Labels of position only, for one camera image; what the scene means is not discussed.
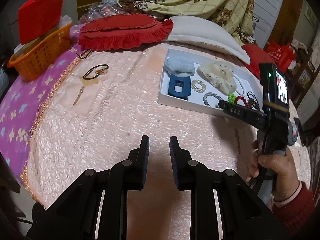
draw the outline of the person's arm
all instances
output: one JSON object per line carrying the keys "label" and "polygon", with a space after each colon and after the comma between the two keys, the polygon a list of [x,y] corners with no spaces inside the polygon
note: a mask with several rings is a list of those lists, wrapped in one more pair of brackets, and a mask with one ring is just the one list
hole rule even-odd
{"label": "person's arm", "polygon": [[[253,147],[256,149],[257,146],[255,141]],[[285,156],[271,154],[258,157],[256,151],[252,156],[247,181],[259,175],[259,166],[277,173],[276,187],[272,192],[275,201],[272,211],[289,233],[294,235],[315,207],[312,193],[308,191],[304,182],[299,182],[294,160],[288,148]]]}

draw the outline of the metal screw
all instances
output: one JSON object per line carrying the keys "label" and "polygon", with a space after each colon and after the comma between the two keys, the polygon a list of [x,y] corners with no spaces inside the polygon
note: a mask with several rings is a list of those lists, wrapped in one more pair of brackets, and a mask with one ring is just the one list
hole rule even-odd
{"label": "metal screw", "polygon": [[130,166],[131,163],[132,163],[131,160],[124,160],[124,161],[122,162],[122,165],[123,165],[123,166]]}
{"label": "metal screw", "polygon": [[188,161],[188,164],[189,164],[190,166],[197,166],[197,165],[198,165],[198,162],[195,161],[195,160],[190,160],[190,161]]}
{"label": "metal screw", "polygon": [[227,169],[227,170],[226,170],[226,174],[227,174],[228,176],[232,177],[232,176],[235,174],[235,172],[234,172],[232,169]]}
{"label": "metal screw", "polygon": [[87,169],[84,174],[88,177],[92,176],[94,174],[94,169]]}

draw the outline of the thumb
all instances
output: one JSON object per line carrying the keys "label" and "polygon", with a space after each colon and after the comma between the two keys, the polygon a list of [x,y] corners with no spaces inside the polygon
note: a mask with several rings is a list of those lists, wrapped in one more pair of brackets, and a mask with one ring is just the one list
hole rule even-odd
{"label": "thumb", "polygon": [[258,163],[262,167],[271,169],[277,174],[284,175],[287,173],[288,160],[285,156],[279,154],[260,155]]}

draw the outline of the purple floral sheet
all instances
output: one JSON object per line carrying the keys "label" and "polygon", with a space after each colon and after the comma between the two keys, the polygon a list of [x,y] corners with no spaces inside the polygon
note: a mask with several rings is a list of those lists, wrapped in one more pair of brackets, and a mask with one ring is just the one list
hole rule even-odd
{"label": "purple floral sheet", "polygon": [[61,54],[39,78],[31,82],[18,76],[0,103],[0,152],[14,175],[19,178],[28,159],[30,129],[39,105],[46,100],[52,86],[81,53],[77,44],[82,25],[70,28],[71,48]]}

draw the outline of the pillow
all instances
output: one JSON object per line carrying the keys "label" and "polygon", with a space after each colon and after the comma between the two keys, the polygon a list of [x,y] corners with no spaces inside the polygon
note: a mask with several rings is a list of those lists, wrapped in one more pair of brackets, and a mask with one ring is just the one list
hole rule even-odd
{"label": "pillow", "polygon": [[267,52],[254,44],[246,44],[242,46],[250,57],[251,63],[248,65],[244,63],[246,68],[260,80],[259,63],[273,63],[273,59]]}
{"label": "pillow", "polygon": [[83,26],[79,45],[81,50],[131,49],[162,41],[172,27],[171,20],[160,23],[146,14],[111,15]]}
{"label": "pillow", "polygon": [[178,41],[210,49],[224,54],[231,54],[250,64],[247,53],[235,39],[219,25],[194,16],[173,16],[173,29],[166,41]]}

